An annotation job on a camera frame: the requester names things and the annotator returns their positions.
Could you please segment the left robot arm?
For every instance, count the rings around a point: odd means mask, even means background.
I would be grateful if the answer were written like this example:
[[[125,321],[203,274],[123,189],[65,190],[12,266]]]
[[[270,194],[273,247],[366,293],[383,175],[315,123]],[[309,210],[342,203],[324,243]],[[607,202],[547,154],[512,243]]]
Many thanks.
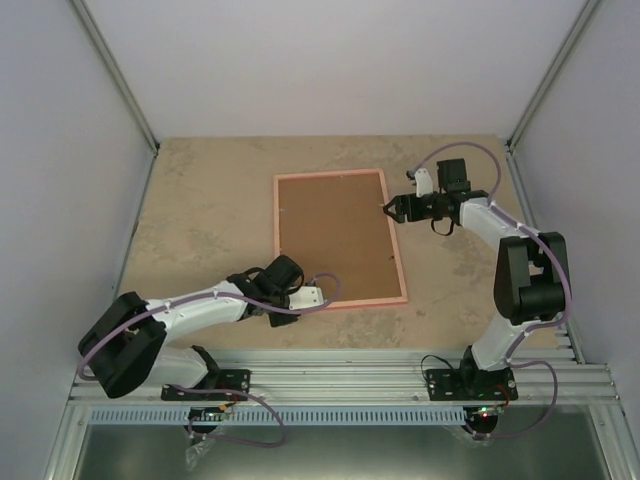
[[[200,346],[171,348],[173,341],[207,327],[268,314],[277,326],[297,317],[290,297],[304,286],[302,268],[285,255],[266,268],[232,274],[207,289],[165,300],[120,295],[78,343],[77,375],[96,381],[115,399],[141,386],[178,385],[195,398],[218,390],[218,367]]]

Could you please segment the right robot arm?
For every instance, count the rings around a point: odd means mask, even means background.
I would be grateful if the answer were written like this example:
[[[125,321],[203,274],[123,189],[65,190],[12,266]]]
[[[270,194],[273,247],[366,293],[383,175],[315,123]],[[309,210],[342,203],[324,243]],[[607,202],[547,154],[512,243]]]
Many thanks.
[[[571,302],[565,239],[515,220],[489,193],[473,189],[462,158],[438,162],[435,177],[424,167],[407,177],[416,190],[384,205],[388,217],[398,224],[449,220],[451,228],[474,233],[497,254],[496,314],[459,366],[424,371],[429,396],[433,401],[515,399],[515,350],[535,330],[556,323]]]

